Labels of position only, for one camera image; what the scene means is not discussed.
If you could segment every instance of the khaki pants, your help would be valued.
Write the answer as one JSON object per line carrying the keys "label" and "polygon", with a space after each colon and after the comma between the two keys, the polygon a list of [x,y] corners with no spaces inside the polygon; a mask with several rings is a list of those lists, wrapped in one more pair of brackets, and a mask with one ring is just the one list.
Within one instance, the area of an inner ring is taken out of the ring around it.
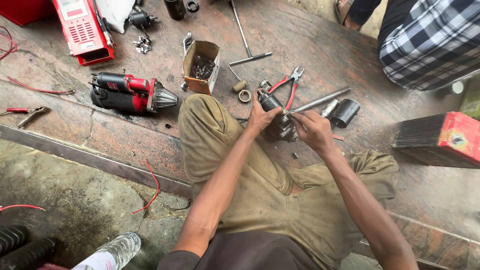
{"label": "khaki pants", "polygon": [[[215,98],[203,94],[185,99],[179,125],[185,172],[195,198],[244,128]],[[346,158],[383,205],[395,197],[399,168],[391,155],[368,150]],[[293,183],[307,189],[290,194]],[[256,142],[217,232],[254,230],[290,237],[322,269],[338,269],[363,237],[326,166],[283,169]]]}

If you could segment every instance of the battery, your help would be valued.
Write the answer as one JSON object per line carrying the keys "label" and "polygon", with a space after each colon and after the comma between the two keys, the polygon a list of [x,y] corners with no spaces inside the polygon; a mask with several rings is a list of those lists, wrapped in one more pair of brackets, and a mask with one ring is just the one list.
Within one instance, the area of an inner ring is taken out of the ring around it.
{"label": "battery", "polygon": [[480,122],[461,112],[402,121],[393,148],[432,166],[480,169]]}

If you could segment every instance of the concrete floor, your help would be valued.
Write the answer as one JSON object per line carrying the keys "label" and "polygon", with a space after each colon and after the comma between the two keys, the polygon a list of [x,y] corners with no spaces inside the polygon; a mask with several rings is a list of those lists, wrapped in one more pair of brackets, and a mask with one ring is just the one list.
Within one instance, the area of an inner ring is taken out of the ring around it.
{"label": "concrete floor", "polygon": [[[335,0],[281,0],[305,12],[315,14],[332,22],[338,22],[335,12]],[[375,9],[368,22],[362,27],[361,33],[374,38],[378,37],[384,18],[388,0],[383,0]]]}
{"label": "concrete floor", "polygon": [[[72,268],[109,239],[137,232],[142,248],[124,268],[154,270],[174,246],[190,201],[103,171],[0,139],[0,205],[31,204],[47,211],[12,208],[0,212],[0,226],[20,224],[30,238],[56,237],[51,262]],[[381,269],[374,259],[350,254],[342,270]]]}

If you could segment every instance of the checkered shirt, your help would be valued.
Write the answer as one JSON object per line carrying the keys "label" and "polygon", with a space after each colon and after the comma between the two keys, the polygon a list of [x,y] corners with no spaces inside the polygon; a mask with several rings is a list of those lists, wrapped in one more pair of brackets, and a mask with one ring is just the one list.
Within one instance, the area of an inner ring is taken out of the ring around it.
{"label": "checkered shirt", "polygon": [[387,77],[432,90],[480,73],[480,0],[419,0],[380,48]]}

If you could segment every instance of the washer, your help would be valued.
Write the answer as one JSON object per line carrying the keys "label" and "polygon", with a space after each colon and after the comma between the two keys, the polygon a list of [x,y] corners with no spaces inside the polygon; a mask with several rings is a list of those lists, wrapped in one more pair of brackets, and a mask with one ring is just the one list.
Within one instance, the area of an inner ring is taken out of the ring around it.
{"label": "washer", "polygon": [[[248,95],[248,99],[242,99],[242,95],[243,95],[243,94],[247,94],[247,95]],[[240,93],[239,93],[239,99],[240,99],[241,102],[247,103],[247,102],[250,101],[250,99],[252,99],[252,95],[250,94],[250,92],[249,92],[248,90],[243,89],[243,90],[240,91]]]}
{"label": "washer", "polygon": [[197,11],[198,11],[198,3],[197,3],[197,1],[195,1],[195,0],[188,0],[188,1],[187,1],[187,9],[188,9],[190,12],[197,12]]}

